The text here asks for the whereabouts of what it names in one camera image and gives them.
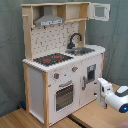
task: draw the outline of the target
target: wooden play kitchen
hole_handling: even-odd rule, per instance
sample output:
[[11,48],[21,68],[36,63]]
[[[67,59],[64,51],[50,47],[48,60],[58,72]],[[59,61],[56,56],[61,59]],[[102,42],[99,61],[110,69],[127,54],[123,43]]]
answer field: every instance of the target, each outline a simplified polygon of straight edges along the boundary
[[23,4],[26,108],[49,127],[95,99],[105,49],[85,45],[86,20],[108,21],[110,5]]

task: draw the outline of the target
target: sink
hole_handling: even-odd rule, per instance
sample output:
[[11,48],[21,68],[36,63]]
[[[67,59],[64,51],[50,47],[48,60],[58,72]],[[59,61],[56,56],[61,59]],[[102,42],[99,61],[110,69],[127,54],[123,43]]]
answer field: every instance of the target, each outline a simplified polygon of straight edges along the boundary
[[68,49],[65,52],[68,54],[73,54],[75,56],[81,56],[81,55],[85,55],[88,54],[90,52],[94,52],[94,49],[91,48],[86,48],[86,47],[78,47],[78,48],[73,48],[73,49]]

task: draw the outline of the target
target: oven handle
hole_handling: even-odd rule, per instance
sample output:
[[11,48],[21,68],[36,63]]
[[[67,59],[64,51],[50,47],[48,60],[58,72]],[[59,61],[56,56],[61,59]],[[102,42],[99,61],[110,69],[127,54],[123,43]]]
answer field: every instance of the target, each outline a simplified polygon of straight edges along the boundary
[[82,86],[82,90],[85,90],[85,88],[86,88],[86,82],[87,82],[87,80],[86,80],[86,78],[85,78],[85,76],[83,76],[83,80],[84,80],[84,85]]
[[68,81],[66,84],[61,84],[59,87],[66,87],[72,83],[72,80]]

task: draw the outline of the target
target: cabinet door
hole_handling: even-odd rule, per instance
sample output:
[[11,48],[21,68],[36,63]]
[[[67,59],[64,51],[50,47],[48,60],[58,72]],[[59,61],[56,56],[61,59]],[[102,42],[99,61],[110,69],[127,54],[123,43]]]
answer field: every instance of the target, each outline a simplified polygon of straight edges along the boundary
[[108,21],[110,4],[89,3],[87,12],[89,19]]
[[82,61],[80,106],[84,106],[95,99],[97,79],[101,74],[102,54]]

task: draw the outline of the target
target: stovetop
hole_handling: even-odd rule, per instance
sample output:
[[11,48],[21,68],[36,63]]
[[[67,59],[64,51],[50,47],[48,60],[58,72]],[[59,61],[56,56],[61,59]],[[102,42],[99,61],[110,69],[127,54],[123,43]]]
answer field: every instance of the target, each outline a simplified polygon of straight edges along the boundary
[[69,59],[73,59],[73,57],[63,55],[61,53],[54,53],[51,55],[36,58],[33,61],[48,67],[48,66],[54,65],[56,63],[61,63],[61,62],[67,61]]

